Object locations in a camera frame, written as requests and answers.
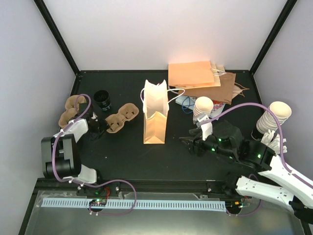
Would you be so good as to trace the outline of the brown pulp cup carrier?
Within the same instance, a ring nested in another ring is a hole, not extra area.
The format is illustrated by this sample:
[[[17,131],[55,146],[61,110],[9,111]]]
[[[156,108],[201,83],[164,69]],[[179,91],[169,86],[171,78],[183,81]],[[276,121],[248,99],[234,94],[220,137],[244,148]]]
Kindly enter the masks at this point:
[[[133,120],[139,114],[139,109],[133,103],[126,103],[119,108],[116,114],[108,116],[105,121],[108,124],[107,132],[109,134],[115,134],[120,131],[125,122]]]

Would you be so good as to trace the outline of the orange paper bag white handles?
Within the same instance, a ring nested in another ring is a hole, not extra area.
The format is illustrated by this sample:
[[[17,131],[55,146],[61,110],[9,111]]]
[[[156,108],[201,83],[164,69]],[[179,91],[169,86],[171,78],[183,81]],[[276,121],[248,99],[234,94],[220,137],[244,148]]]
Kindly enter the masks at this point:
[[[169,104],[184,93],[184,89],[170,89],[165,80],[158,84],[145,81],[144,88],[140,92],[144,114],[144,144],[165,143]]]

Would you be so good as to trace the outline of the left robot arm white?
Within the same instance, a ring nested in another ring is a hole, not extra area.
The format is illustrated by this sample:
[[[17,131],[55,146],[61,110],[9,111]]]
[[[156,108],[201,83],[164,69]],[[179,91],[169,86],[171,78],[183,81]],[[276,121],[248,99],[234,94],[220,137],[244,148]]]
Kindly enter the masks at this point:
[[[93,141],[99,139],[107,126],[92,105],[80,104],[78,113],[69,119],[63,129],[41,140],[44,177],[55,178],[60,182],[76,182],[82,186],[88,184],[88,190],[93,195],[102,194],[105,183],[99,180],[96,169],[82,164],[78,143],[84,134],[89,134]]]

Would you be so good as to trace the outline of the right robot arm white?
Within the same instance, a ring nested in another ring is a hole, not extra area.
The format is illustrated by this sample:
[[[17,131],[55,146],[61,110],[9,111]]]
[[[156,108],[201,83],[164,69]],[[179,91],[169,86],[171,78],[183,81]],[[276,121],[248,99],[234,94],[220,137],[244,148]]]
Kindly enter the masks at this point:
[[[226,180],[209,187],[210,193],[229,198],[255,197],[279,205],[307,223],[313,222],[313,189],[288,172],[281,157],[265,144],[244,139],[239,128],[227,121],[189,131],[179,141],[191,154],[211,153],[234,169]]]

